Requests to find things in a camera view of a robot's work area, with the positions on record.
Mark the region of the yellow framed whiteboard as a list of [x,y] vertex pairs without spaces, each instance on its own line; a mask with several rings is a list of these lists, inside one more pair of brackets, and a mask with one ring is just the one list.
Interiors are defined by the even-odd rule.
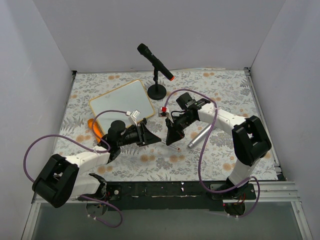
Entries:
[[94,116],[106,110],[124,112],[138,110],[140,112],[136,118],[138,122],[155,114],[155,109],[140,80],[131,81],[91,99],[89,106]]

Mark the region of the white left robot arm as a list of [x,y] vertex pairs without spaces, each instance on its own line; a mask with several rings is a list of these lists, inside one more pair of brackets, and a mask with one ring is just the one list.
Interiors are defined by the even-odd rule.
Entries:
[[144,119],[126,127],[123,121],[115,120],[93,151],[66,157],[52,155],[35,179],[32,190],[55,208],[61,207],[72,197],[81,200],[84,197],[108,199],[107,181],[93,173],[92,169],[115,160],[123,146],[136,144],[144,147],[161,142],[161,138],[147,129],[146,123]]

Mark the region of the red whiteboard marker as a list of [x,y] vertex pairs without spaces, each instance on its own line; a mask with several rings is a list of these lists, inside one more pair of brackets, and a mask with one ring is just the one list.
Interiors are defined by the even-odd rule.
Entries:
[[165,142],[164,140],[162,140],[162,141],[161,141],[161,143],[162,143],[162,144],[164,144],[164,145],[165,145],[165,146],[167,146],[167,147],[172,148],[172,149],[180,150],[180,148],[179,148],[179,147],[177,147],[177,146],[175,146],[175,145],[172,145],[172,144],[171,144],[171,145],[167,145],[167,144],[166,144],[166,142]]

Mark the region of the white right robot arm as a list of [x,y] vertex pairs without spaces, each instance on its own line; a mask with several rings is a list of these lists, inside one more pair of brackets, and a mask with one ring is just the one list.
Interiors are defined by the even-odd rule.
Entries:
[[245,192],[244,185],[252,179],[256,165],[272,147],[262,121],[255,115],[246,118],[218,108],[216,102],[205,95],[195,100],[190,96],[190,90],[186,90],[176,102],[183,110],[179,116],[172,117],[167,106],[159,112],[161,117],[166,117],[166,145],[183,139],[184,129],[195,121],[210,124],[211,131],[218,128],[230,135],[236,156],[235,167],[225,185],[217,190],[208,187],[205,190],[212,194],[227,193],[232,199],[239,198]]

